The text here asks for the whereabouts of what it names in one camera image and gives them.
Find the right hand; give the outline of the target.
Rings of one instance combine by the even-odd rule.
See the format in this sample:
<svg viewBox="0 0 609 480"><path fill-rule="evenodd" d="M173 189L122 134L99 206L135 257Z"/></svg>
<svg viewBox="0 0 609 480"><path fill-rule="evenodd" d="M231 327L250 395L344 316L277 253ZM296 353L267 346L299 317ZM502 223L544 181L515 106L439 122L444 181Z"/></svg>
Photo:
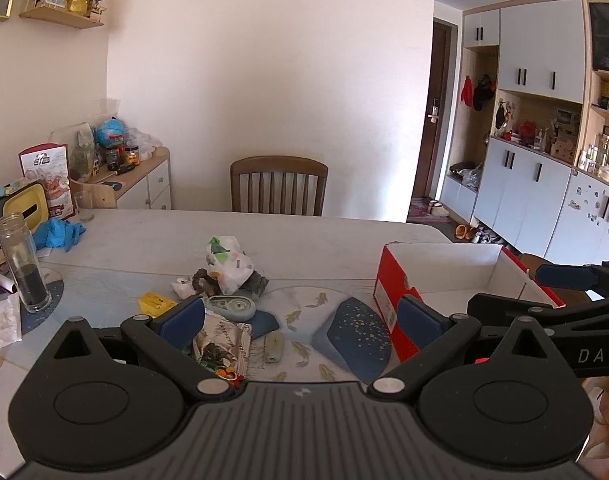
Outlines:
<svg viewBox="0 0 609 480"><path fill-rule="evenodd" d="M583 382L593 408L593 425L578 463L596 479L609 479L609 376Z"/></svg>

